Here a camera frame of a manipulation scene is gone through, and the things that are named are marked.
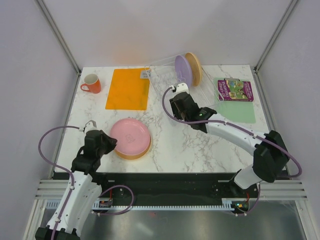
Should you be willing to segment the light yellow plate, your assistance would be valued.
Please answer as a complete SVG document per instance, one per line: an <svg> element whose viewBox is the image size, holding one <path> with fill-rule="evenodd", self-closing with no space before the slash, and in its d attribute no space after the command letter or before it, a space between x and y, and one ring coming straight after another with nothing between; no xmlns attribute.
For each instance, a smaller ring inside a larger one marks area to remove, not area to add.
<svg viewBox="0 0 320 240"><path fill-rule="evenodd" d="M115 153L125 160L137 160L143 157L150 149L152 141L149 139L144 143L126 143L118 144L115 148Z"/></svg>

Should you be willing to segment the pink plate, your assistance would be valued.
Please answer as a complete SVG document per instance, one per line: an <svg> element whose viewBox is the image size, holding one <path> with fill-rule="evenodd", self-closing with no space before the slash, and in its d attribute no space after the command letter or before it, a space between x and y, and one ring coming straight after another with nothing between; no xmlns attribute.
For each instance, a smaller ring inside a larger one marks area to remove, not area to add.
<svg viewBox="0 0 320 240"><path fill-rule="evenodd" d="M149 139L151 140L151 134L146 125L134 118L124 118L117 121L110 129L109 136L117 140L116 147L117 145L145 143Z"/></svg>

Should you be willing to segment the purple plate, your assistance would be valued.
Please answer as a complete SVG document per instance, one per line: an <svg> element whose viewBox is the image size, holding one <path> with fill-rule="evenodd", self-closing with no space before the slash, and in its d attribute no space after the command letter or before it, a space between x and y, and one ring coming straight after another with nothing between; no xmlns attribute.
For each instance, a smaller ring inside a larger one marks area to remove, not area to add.
<svg viewBox="0 0 320 240"><path fill-rule="evenodd" d="M178 81L184 82L188 87L191 87L193 83L193 73L188 60L184 56L178 55L175 57L174 67Z"/></svg>

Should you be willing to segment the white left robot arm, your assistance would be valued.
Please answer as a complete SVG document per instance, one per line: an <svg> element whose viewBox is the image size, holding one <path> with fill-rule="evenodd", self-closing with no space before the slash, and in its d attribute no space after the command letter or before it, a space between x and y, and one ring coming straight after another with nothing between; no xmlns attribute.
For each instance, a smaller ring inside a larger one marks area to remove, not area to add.
<svg viewBox="0 0 320 240"><path fill-rule="evenodd" d="M72 161L71 169L61 167L69 174L67 188L62 199L45 227L35 233L37 240L79 240L82 228L98 197L110 191L108 182L95 180L101 158L112 152L117 140L103 130L86 132L84 145Z"/></svg>

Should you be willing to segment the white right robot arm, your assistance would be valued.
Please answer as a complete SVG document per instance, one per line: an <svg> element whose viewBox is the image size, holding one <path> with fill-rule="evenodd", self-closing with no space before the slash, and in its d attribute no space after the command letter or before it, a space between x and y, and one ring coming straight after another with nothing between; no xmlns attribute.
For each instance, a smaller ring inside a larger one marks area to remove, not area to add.
<svg viewBox="0 0 320 240"><path fill-rule="evenodd" d="M187 92L178 93L169 103L175 121L223 138L253 157L253 163L232 178L229 191L233 196L242 196L247 188L261 181L273 183L281 175L289 158L278 132L263 133L236 125L214 109L199 107Z"/></svg>

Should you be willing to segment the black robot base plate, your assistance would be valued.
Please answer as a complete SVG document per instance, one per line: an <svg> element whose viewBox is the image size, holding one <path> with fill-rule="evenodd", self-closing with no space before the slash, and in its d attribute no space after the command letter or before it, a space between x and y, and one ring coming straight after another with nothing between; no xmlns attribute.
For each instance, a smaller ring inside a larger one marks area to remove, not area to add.
<svg viewBox="0 0 320 240"><path fill-rule="evenodd" d="M230 181L233 173L96 173L103 197L123 203L166 205L219 205L223 199L254 199L256 185L241 189Z"/></svg>

